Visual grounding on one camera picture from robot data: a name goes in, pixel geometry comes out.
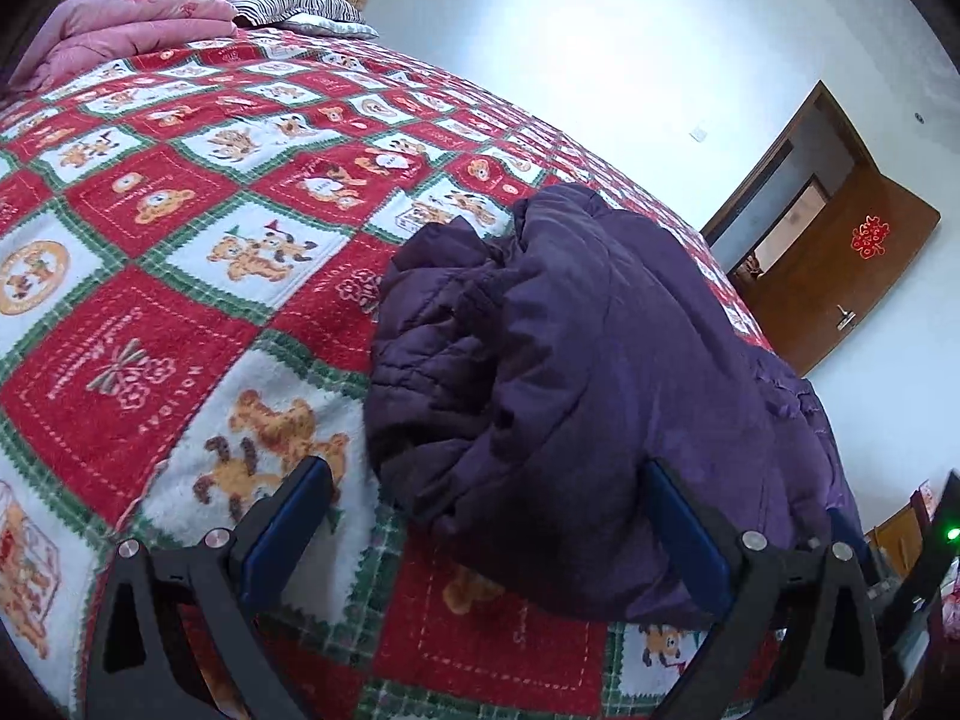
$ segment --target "red door decoration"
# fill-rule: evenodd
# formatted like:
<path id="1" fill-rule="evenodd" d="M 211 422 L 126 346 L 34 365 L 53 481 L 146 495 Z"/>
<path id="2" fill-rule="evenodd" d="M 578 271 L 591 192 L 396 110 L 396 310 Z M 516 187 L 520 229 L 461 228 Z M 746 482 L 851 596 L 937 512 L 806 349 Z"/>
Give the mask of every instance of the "red door decoration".
<path id="1" fill-rule="evenodd" d="M 875 254 L 883 254 L 883 239 L 890 234 L 890 225 L 880 221 L 880 217 L 867 215 L 867 220 L 853 230 L 851 247 L 860 252 L 860 256 L 869 260 Z"/>

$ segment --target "door handle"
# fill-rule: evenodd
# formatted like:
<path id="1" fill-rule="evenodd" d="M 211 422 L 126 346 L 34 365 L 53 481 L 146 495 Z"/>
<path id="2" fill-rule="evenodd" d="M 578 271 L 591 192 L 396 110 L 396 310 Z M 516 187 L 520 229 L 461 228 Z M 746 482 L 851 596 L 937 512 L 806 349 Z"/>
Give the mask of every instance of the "door handle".
<path id="1" fill-rule="evenodd" d="M 842 314 L 842 319 L 840 319 L 840 322 L 837 322 L 837 330 L 843 332 L 846 330 L 847 325 L 853 322 L 853 319 L 856 319 L 856 311 L 847 311 L 841 305 L 837 305 L 837 310 Z"/>

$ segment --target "wall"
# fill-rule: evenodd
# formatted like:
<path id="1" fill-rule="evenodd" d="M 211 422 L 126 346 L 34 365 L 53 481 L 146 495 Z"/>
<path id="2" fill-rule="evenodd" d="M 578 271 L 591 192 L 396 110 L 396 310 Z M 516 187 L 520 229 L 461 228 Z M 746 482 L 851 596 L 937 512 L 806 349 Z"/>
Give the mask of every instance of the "wall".
<path id="1" fill-rule="evenodd" d="M 563 127 L 696 227 L 822 79 L 943 221 L 813 379 L 865 524 L 942 481 L 960 450 L 960 76 L 908 0 L 370 0 L 366 14 L 387 45 Z"/>
<path id="2" fill-rule="evenodd" d="M 832 196 L 853 169 L 853 157 L 817 109 L 803 118 L 790 143 L 793 151 L 710 248 L 724 271 L 730 272 L 746 256 L 800 194 L 811 175 L 816 175 Z"/>

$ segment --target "white patterned pillow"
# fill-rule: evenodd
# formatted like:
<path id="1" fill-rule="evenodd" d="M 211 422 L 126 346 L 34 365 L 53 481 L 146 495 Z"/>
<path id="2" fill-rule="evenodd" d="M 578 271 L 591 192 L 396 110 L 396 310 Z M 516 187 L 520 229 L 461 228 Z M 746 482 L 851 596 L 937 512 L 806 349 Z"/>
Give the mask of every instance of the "white patterned pillow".
<path id="1" fill-rule="evenodd" d="M 312 37 L 352 37 L 358 40 L 373 40 L 380 37 L 379 32 L 364 23 L 335 22 L 310 13 L 296 14 L 287 20 L 275 23 L 274 26 L 277 29 L 289 29 L 299 35 Z"/>
<path id="2" fill-rule="evenodd" d="M 346 0 L 227 0 L 239 11 L 240 26 L 265 26 L 301 13 L 335 22 L 363 23 L 363 16 Z"/>

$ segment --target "blue gripper pad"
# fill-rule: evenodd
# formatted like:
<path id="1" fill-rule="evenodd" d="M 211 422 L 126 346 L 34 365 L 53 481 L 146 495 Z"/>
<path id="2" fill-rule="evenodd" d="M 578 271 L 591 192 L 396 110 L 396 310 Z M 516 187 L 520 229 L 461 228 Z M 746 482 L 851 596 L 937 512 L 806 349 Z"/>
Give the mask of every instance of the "blue gripper pad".
<path id="1" fill-rule="evenodd" d="M 644 464 L 643 507 L 693 603 L 717 619 L 733 605 L 731 567 L 664 471 Z"/>
<path id="2" fill-rule="evenodd" d="M 327 464 L 318 459 L 301 479 L 296 480 L 295 476 L 298 476 L 296 471 L 275 493 L 275 497 L 284 493 L 285 500 L 243 563 L 237 598 L 249 614 L 277 605 L 306 545 L 330 508 L 333 481 Z M 291 484 L 295 486 L 287 494 Z M 271 502 L 264 500 L 257 504 Z"/>

